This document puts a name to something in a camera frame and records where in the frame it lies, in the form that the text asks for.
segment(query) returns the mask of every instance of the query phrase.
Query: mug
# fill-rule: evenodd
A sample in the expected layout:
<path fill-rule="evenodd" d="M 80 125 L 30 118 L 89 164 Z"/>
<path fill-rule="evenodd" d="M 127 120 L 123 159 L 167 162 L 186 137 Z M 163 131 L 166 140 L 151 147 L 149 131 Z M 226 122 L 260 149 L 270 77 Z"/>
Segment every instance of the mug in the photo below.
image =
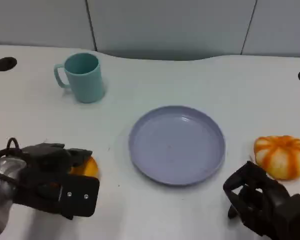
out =
<path fill-rule="evenodd" d="M 64 68 L 69 84 L 64 84 L 58 69 Z M 63 89 L 71 88 L 75 98 L 82 103 L 92 103 L 105 94 L 98 58 L 90 53 L 77 53 L 68 57 L 64 64 L 54 66 L 54 76 Z"/>

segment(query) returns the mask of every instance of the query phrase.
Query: orange pumpkin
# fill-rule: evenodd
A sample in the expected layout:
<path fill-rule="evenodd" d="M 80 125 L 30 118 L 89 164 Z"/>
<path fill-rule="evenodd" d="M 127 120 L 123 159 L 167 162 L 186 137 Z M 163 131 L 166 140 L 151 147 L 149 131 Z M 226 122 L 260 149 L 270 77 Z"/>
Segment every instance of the orange pumpkin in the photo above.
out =
<path fill-rule="evenodd" d="M 291 180 L 300 176 L 300 139 L 293 136 L 262 136 L 254 142 L 256 163 L 271 177 Z"/>

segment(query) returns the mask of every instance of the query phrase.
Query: table surface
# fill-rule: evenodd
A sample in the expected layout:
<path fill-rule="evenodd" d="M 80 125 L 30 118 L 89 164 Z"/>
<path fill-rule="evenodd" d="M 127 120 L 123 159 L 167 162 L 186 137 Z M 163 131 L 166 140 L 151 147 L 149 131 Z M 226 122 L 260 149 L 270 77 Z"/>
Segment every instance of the table surface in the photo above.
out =
<path fill-rule="evenodd" d="M 263 239 L 228 221 L 230 203 L 222 186 L 249 160 L 257 137 L 300 137 L 300 58 L 220 56 L 176 62 L 91 52 L 100 59 L 107 92 L 100 102 L 81 104 L 58 87 L 53 66 L 83 51 L 0 46 L 0 58 L 18 62 L 0 72 L 0 149 L 12 136 L 21 146 L 64 143 L 92 150 L 101 171 L 92 217 L 70 221 L 15 204 L 0 239 Z M 198 109 L 224 133 L 225 162 L 201 184 L 160 185 L 130 162 L 127 139 L 133 124 L 167 105 Z M 300 178 L 284 185 L 291 194 L 300 193 Z"/>

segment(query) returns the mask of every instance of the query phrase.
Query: lavender plate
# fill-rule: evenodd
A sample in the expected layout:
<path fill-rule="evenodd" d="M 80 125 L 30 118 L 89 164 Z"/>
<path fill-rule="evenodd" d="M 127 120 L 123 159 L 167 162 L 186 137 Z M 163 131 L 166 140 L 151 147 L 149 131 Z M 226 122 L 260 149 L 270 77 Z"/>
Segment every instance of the lavender plate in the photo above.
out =
<path fill-rule="evenodd" d="M 225 158 L 225 139 L 206 114 L 165 106 L 142 116 L 129 135 L 133 164 L 168 185 L 190 185 L 214 174 Z"/>

